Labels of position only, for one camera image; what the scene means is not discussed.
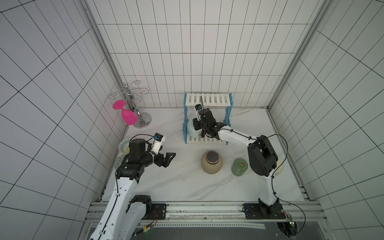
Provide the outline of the light blue tea canister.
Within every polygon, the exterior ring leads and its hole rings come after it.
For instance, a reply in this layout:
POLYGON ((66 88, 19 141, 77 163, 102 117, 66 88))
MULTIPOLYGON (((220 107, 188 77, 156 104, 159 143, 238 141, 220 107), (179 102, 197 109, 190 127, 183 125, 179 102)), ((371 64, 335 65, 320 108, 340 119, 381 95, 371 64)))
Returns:
POLYGON ((204 137, 203 129, 196 130, 193 122, 191 122, 191 121, 188 121, 187 133, 192 138, 203 138, 204 137))

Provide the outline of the brown tea canister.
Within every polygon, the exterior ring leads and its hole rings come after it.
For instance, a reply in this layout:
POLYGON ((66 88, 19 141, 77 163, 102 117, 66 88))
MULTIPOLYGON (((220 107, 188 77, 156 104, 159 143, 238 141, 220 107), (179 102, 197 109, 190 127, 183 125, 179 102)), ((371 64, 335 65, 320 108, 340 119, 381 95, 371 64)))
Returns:
POLYGON ((223 158, 216 151, 207 151, 202 155, 201 166, 207 174, 216 174, 223 166, 223 158))

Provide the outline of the green tea canister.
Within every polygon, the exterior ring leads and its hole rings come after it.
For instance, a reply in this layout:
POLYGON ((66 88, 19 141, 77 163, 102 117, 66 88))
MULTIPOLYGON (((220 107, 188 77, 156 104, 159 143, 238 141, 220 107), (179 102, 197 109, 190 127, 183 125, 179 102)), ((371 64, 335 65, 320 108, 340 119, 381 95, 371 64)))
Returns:
POLYGON ((233 175, 240 177, 242 176, 248 169, 248 163, 246 160, 242 158, 237 158, 234 160, 233 165, 231 167, 231 171, 233 175))

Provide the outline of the cream tea canister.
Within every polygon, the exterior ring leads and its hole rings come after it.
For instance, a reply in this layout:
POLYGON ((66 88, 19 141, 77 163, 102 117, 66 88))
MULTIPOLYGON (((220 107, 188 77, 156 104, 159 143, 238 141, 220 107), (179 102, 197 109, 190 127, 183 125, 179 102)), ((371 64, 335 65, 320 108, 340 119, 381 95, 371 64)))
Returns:
POLYGON ((276 168, 275 168, 275 172, 274 172, 274 176, 278 176, 284 169, 284 164, 283 164, 283 160, 281 158, 278 159, 277 163, 276 163, 276 168))

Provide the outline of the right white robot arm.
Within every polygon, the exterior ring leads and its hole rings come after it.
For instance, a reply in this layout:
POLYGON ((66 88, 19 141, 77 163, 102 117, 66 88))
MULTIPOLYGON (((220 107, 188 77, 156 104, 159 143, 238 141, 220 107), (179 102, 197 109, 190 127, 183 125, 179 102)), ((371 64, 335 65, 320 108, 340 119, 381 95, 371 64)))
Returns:
POLYGON ((260 197, 258 199, 259 212, 267 216, 280 210, 280 199, 273 187, 275 172, 279 169, 278 155, 267 136, 248 136, 233 130, 223 122, 217 122, 209 108, 203 105, 195 106, 197 117, 193 119, 195 130, 202 130, 209 139, 217 139, 246 148, 251 169, 261 176, 259 181, 260 197))

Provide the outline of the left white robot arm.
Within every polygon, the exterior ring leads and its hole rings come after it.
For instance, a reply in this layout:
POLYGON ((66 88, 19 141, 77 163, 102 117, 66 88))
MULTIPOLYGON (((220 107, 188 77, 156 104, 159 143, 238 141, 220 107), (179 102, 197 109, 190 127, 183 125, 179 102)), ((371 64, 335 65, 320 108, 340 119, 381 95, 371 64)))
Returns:
POLYGON ((135 189, 146 167, 155 164, 166 168, 176 154, 160 152, 164 136, 156 133, 152 138, 150 143, 139 134, 129 141, 130 151, 115 172, 112 197, 91 240, 129 240, 150 230, 159 219, 151 197, 135 195, 135 189))

